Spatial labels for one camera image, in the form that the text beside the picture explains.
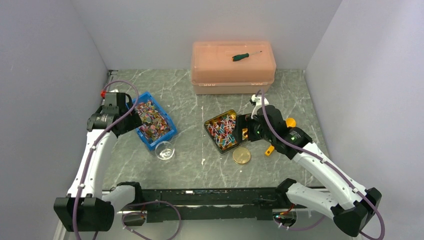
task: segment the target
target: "pink toolbox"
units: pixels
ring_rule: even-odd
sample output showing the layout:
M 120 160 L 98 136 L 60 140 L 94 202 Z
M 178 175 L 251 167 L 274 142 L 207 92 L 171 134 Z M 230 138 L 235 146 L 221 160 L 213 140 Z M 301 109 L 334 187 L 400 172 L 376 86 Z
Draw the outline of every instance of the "pink toolbox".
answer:
M 259 52 L 239 61 L 232 57 Z M 191 83 L 196 94 L 253 94 L 274 82 L 276 61 L 267 41 L 195 42 Z

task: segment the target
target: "screwdriver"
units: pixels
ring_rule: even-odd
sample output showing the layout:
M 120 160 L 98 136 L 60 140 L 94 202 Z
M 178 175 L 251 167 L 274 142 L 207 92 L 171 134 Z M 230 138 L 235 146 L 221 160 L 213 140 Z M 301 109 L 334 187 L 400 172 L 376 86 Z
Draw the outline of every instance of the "screwdriver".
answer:
M 235 56 L 232 57 L 232 61 L 237 62 L 237 61 L 240 61 L 242 59 L 248 58 L 249 56 L 251 56 L 253 54 L 258 54 L 258 53 L 262 53 L 262 51 L 257 51 L 257 52 L 251 53 L 251 54 L 245 53 L 245 54 L 235 55 Z

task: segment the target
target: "gray marble surface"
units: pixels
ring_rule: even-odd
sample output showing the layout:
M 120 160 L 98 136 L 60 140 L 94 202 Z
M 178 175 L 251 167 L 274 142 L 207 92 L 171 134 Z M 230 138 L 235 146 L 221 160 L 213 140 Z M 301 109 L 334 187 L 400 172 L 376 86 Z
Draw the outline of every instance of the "gray marble surface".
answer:
M 242 144 L 251 152 L 251 160 L 239 165 L 232 151 L 220 155 L 203 128 L 203 122 L 225 111 L 252 112 L 251 94 L 195 95 L 186 69 L 120 70 L 115 79 L 127 80 L 139 93 L 148 91 L 172 118 L 178 135 L 171 142 L 175 156 L 164 162 L 149 152 L 135 131 L 119 137 L 113 148 L 103 189 L 125 181 L 140 182 L 144 189 L 276 187 L 286 178 L 306 186 L 322 186 L 307 170 L 286 156 L 273 152 L 264 140 Z M 111 89 L 135 92 L 123 83 Z M 266 98 L 281 110 L 284 119 L 294 118 L 328 155 L 323 135 L 301 70 L 277 70 Z

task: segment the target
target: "blue plastic tray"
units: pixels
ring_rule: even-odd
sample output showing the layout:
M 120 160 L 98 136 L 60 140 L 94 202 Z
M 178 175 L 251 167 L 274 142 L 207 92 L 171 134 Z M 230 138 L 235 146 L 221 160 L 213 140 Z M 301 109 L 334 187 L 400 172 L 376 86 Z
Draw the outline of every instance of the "blue plastic tray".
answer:
M 175 136 L 177 134 L 177 128 L 175 127 L 174 123 L 172 122 L 172 119 L 170 118 L 170 116 L 164 111 L 164 109 L 161 107 L 161 105 L 159 105 L 159 103 L 152 97 L 150 92 L 146 91 L 145 93 L 138 96 L 138 103 L 145 103 L 149 100 L 151 100 L 151 102 L 156 106 L 156 110 L 160 113 L 160 115 L 162 115 L 162 117 L 165 119 L 165 121 L 168 123 L 168 125 L 170 127 L 170 131 L 167 134 L 161 136 L 158 140 L 156 140 L 152 143 L 149 143 L 147 141 L 147 139 L 145 138 L 145 136 L 139 130 L 138 127 L 135 129 L 135 131 L 137 132 L 138 136 L 143 141 L 143 143 L 146 144 L 147 148 L 150 151 L 152 151 L 156 148 L 156 145 L 158 145 L 158 143 L 163 142 L 163 141 L 169 141 L 173 136 Z M 134 104 L 135 102 L 136 102 L 136 98 L 134 98 L 132 100 L 132 104 Z

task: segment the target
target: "toolbox lid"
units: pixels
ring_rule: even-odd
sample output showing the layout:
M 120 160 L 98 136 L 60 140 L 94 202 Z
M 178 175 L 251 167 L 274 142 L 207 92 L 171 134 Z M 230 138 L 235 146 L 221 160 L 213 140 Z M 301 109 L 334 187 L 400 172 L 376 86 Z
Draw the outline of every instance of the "toolbox lid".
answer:
M 260 53 L 233 61 L 233 56 Z M 191 58 L 193 84 L 271 84 L 276 62 L 268 41 L 195 42 Z

